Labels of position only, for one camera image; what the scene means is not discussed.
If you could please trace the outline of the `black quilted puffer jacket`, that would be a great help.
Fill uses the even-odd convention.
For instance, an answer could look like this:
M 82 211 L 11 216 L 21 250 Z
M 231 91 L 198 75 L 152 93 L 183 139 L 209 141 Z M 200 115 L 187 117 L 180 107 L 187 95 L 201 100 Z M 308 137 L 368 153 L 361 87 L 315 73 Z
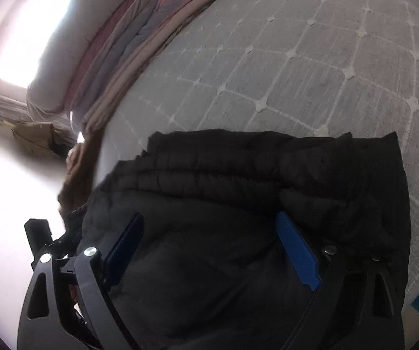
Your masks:
M 111 300 L 142 349 L 403 349 L 409 192 L 398 136 L 156 133 L 87 203 L 81 247 L 145 233 Z M 318 259 L 313 292 L 277 235 Z

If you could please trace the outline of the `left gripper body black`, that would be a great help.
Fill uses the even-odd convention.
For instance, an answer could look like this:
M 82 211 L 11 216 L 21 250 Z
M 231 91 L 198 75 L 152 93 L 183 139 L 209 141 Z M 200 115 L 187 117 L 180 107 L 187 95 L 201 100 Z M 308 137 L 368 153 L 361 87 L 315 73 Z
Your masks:
M 60 238 L 53 239 L 49 222 L 41 219 L 29 219 L 24 229 L 34 258 L 32 270 L 43 254 L 51 254 L 54 259 L 74 254 L 81 238 L 81 227 L 74 227 L 67 229 Z

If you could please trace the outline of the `brown folded garment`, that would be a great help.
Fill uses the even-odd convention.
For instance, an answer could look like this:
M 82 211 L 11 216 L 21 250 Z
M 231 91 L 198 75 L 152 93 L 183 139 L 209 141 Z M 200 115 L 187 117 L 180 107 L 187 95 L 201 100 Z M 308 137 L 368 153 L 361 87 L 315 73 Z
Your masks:
M 76 226 L 85 210 L 84 206 L 92 192 L 103 137 L 103 129 L 90 133 L 82 143 L 76 143 L 66 158 L 66 176 L 57 196 L 59 213 L 66 230 Z

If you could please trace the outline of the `grey quilted bed cover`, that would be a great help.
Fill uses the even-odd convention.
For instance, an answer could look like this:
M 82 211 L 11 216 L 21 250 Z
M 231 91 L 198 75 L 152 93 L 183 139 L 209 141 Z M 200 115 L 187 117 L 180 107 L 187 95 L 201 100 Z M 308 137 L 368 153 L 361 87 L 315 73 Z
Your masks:
M 409 183 L 406 299 L 419 294 L 419 0 L 216 0 L 145 69 L 95 177 L 156 132 L 397 133 Z

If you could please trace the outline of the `grey curtain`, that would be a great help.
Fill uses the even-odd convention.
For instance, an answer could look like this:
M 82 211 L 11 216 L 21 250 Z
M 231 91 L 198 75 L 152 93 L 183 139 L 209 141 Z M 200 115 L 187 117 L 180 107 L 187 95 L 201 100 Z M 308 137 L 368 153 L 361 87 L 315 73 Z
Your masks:
M 7 124 L 13 137 L 36 156 L 65 158 L 76 143 L 76 135 L 63 119 L 34 121 L 27 104 L 0 96 L 0 123 Z

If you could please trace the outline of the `bright window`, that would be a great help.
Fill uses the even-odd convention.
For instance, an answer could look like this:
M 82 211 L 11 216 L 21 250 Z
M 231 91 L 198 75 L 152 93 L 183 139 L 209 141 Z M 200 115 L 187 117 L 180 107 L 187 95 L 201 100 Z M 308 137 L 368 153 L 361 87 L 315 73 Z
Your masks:
M 26 89 L 34 80 L 50 37 L 70 0 L 25 0 L 8 26 L 0 50 L 0 80 Z

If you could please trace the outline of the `stack of folded quilts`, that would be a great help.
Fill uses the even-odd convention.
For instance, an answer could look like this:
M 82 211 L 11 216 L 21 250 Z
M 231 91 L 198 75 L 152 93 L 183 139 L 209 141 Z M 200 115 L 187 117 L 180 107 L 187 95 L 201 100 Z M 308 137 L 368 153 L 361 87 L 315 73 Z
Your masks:
M 104 127 L 148 60 L 213 1 L 71 0 L 27 89 L 30 116 L 66 114 L 85 134 Z

